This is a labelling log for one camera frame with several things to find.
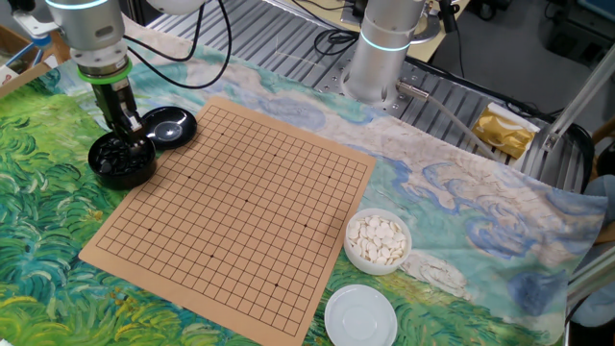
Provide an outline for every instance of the cardboard box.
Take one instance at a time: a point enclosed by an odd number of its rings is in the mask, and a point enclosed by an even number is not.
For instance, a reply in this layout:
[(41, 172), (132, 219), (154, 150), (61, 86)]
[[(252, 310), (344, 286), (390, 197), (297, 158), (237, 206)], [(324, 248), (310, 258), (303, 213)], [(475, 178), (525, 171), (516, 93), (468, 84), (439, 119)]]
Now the cardboard box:
[[(52, 33), (51, 39), (53, 41), (53, 46), (45, 51), (41, 63), (29, 67), (25, 72), (18, 76), (16, 73), (11, 73), (8, 69), (2, 69), (0, 71), (0, 98), (6, 96), (18, 87), (31, 82), (38, 76), (47, 73), (51, 67), (44, 63), (44, 61), (51, 55), (56, 58), (58, 64), (62, 64), (70, 59), (69, 48), (66, 44), (64, 44), (60, 38), (60, 35), (58, 33)], [(20, 36), (9, 28), (0, 25), (0, 48), (10, 54), (16, 54), (28, 44), (30, 44), (28, 39)], [(35, 47), (30, 52), (26, 53), (21, 59), (28, 64), (32, 64), (37, 56), (37, 52), (38, 49)]]

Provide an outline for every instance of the cable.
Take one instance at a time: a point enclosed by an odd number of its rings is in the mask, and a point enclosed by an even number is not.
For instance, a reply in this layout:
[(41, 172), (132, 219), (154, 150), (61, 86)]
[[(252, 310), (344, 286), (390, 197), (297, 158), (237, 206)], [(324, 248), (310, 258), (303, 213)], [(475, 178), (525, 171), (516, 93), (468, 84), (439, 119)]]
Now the cable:
[(353, 5), (346, 5), (346, 6), (340, 6), (340, 7), (336, 7), (336, 8), (326, 8), (316, 2), (313, 2), (311, 0), (298, 0), (298, 1), (302, 1), (302, 2), (307, 2), (309, 4), (314, 5), (315, 7), (321, 9), (321, 10), (325, 10), (325, 11), (335, 11), (335, 10), (341, 10), (341, 9), (350, 9)]
[[(300, 3), (298, 3), (297, 1), (307, 1), (307, 0), (292, 0), (292, 2), (299, 6), (299, 8), (301, 8), (303, 11), (307, 12), (309, 15), (311, 15), (314, 19), (316, 19), (317, 21), (325, 24), (327, 27), (331, 27), (331, 24), (327, 23), (326, 21), (324, 21), (322, 18), (320, 18), (318, 15), (310, 12), (308, 9), (306, 9), (304, 6), (302, 6)], [(327, 38), (327, 43), (331, 44), (331, 45), (337, 45), (337, 44), (344, 44), (344, 43), (348, 43), (344, 48), (338, 49), (336, 51), (333, 52), (325, 52), (323, 50), (321, 50), (320, 48), (318, 48), (318, 45), (325, 39), (325, 37)], [(314, 50), (324, 56), (334, 56), (334, 55), (338, 55), (338, 54), (342, 54), (345, 51), (347, 51), (350, 47), (352, 47), (355, 42), (358, 41), (358, 33), (351, 31), (351, 30), (344, 30), (344, 29), (328, 29), (325, 30), (324, 32), (318, 34), (316, 36), (316, 38), (314, 39)]]
[(570, 320), (573, 318), (573, 316), (575, 315), (575, 312), (577, 312), (578, 308), (580, 308), (580, 306), (585, 302), (585, 300), (589, 298), (589, 296), (579, 300), (572, 309), (570, 309), (570, 312), (568, 312), (568, 315), (566, 316), (566, 320), (564, 322), (564, 326), (568, 324), (568, 322), (570, 322)]
[[(324, 52), (320, 48), (318, 48), (318, 45), (323, 41), (323, 39), (325, 39), (325, 37), (327, 38), (327, 43), (330, 43), (331, 45), (344, 43), (348, 44), (339, 50), (333, 52)], [(358, 33), (349, 32), (348, 30), (342, 29), (329, 29), (316, 36), (316, 38), (314, 39), (314, 50), (324, 56), (335, 56), (344, 53), (346, 50), (348, 50), (348, 48), (352, 47), (353, 44), (357, 42), (357, 40)]]
[(459, 120), (451, 110), (446, 108), (446, 106), (444, 106), (440, 101), (436, 100), (432, 96), (428, 96), (427, 100), (430, 101), (432, 104), (434, 104), (436, 107), (438, 107), (438, 109), (442, 111), (444, 114), (446, 114), (449, 117), (449, 119), (451, 119), (461, 131), (463, 131), (465, 135), (470, 137), (475, 142), (475, 144), (478, 145), (478, 147), (482, 150), (482, 152), (487, 156), (487, 158), (493, 161), (498, 160), (498, 158), (496, 158), (496, 156), (491, 152), (491, 150), (489, 150), (487, 145), (482, 140), (480, 140), (476, 135), (474, 135), (474, 133), (472, 133), (472, 131), (470, 131), (470, 129), (468, 129), (468, 127), (465, 126), (465, 124), (462, 123), (461, 120)]
[(222, 15), (224, 16), (224, 21), (227, 25), (227, 34), (228, 34), (228, 41), (229, 41), (229, 48), (227, 50), (227, 57), (224, 60), (224, 64), (222, 65), (222, 68), (220, 68), (220, 72), (218, 72), (218, 74), (208, 83), (203, 84), (201, 86), (187, 86), (187, 85), (183, 85), (181, 83), (175, 82), (172, 79), (166, 77), (165, 75), (163, 75), (160, 71), (158, 71), (152, 64), (148, 63), (143, 57), (141, 57), (133, 48), (128, 47), (128, 50), (133, 53), (135, 55), (135, 57), (137, 57), (139, 60), (141, 60), (147, 67), (149, 67), (152, 72), (156, 73), (157, 75), (159, 75), (159, 77), (163, 78), (166, 82), (176, 86), (176, 87), (183, 87), (183, 88), (187, 88), (187, 89), (201, 89), (201, 88), (205, 88), (205, 87), (209, 87), (212, 84), (216, 83), (220, 77), (222, 77), (222, 74), (224, 73), (224, 71), (227, 69), (227, 66), (229, 65), (229, 61), (231, 60), (231, 52), (233, 51), (232, 48), (232, 43), (233, 43), (233, 35), (231, 33), (231, 22), (229, 21), (229, 16), (227, 15), (227, 10), (224, 8), (224, 4), (222, 3), (222, 0), (218, 0), (218, 3), (220, 4), (220, 11), (222, 11)]
[(461, 33), (457, 27), (457, 43), (459, 46), (459, 67), (461, 67), (461, 77), (465, 78), (465, 71), (463, 70), (463, 55), (461, 54)]
[(555, 15), (551, 15), (549, 16), (549, 6), (551, 5), (551, 1), (547, 1), (547, 6), (545, 6), (545, 18), (549, 19), (549, 20), (554, 20), (555, 19)]
[(190, 52), (188, 53), (188, 55), (185, 58), (173, 58), (170, 57), (164, 53), (162, 53), (161, 51), (157, 50), (156, 48), (141, 42), (138, 39), (129, 37), (127, 35), (124, 35), (124, 38), (127, 39), (130, 42), (134, 42), (138, 45), (140, 45), (141, 47), (144, 47), (156, 54), (158, 54), (159, 56), (168, 59), (172, 62), (187, 62), (190, 59), (192, 59), (192, 56), (194, 55), (194, 52), (196, 52), (196, 46), (197, 46), (197, 41), (199, 40), (199, 36), (201, 35), (201, 20), (203, 20), (203, 12), (205, 10), (205, 4), (201, 5), (201, 8), (199, 9), (199, 17), (196, 21), (196, 30), (194, 31), (194, 38), (192, 39), (192, 47), (190, 48)]

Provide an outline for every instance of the floor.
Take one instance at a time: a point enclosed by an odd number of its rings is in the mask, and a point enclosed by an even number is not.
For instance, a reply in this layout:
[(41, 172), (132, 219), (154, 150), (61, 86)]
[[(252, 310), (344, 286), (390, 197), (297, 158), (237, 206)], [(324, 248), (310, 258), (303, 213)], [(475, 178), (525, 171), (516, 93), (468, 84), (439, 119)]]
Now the floor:
[[(572, 101), (591, 70), (545, 48), (543, 42), (553, 25), (544, 17), (546, 5), (546, 0), (513, 0), (506, 12), (498, 12), (489, 22), (464, 12), (458, 27), (465, 77), (519, 101), (533, 102), (544, 112)], [(457, 36), (449, 34), (433, 64), (460, 75), (457, 45)], [(615, 114), (613, 96), (615, 85), (607, 83), (577, 123), (589, 132), (595, 131)], [(606, 144), (604, 140), (597, 152)]]

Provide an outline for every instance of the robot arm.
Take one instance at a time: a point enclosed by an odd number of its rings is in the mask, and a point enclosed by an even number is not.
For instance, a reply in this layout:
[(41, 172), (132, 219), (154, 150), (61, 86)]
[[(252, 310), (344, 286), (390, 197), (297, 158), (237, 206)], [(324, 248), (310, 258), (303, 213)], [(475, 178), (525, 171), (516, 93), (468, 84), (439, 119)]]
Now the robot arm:
[[(128, 80), (132, 64), (122, 40), (125, 29), (118, 0), (45, 0), (53, 17), (50, 23), (41, 23), (29, 14), (34, 0), (9, 1), (13, 18), (38, 46), (51, 43), (50, 32), (60, 32), (80, 76), (92, 84), (107, 125), (125, 142), (139, 145), (145, 134)], [(148, 0), (170, 14), (194, 12), (205, 1)]]

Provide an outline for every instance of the white go stone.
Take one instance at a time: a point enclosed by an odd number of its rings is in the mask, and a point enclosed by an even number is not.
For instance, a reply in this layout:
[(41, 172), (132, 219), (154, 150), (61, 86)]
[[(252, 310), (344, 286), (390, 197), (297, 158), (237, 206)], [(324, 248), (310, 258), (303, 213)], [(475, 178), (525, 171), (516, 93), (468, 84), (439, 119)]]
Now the white go stone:
[(381, 221), (377, 216), (369, 220), (369, 225), (372, 227), (378, 227), (380, 224), (381, 224)]
[(381, 249), (381, 254), (384, 258), (388, 259), (391, 257), (391, 253), (388, 251), (387, 248), (382, 248)]
[(354, 252), (376, 264), (393, 264), (407, 246), (402, 228), (377, 215), (357, 220), (348, 229), (347, 237)]

